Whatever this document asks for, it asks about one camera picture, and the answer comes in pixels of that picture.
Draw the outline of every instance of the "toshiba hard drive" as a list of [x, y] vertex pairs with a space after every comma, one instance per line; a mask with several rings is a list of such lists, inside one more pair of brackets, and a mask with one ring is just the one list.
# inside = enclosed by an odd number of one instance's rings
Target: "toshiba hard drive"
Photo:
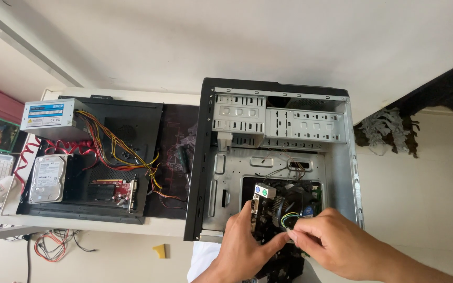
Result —
[[62, 201], [67, 160], [71, 155], [53, 154], [36, 158], [29, 203]]

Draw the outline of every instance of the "hand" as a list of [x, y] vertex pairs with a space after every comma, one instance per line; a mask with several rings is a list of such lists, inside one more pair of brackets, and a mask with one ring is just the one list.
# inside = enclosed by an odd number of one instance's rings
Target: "hand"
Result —
[[375, 239], [336, 209], [299, 219], [289, 236], [325, 269], [351, 280], [386, 281], [398, 250]]
[[285, 232], [259, 245], [251, 234], [251, 201], [226, 223], [217, 258], [193, 282], [234, 283], [252, 278], [289, 240]]

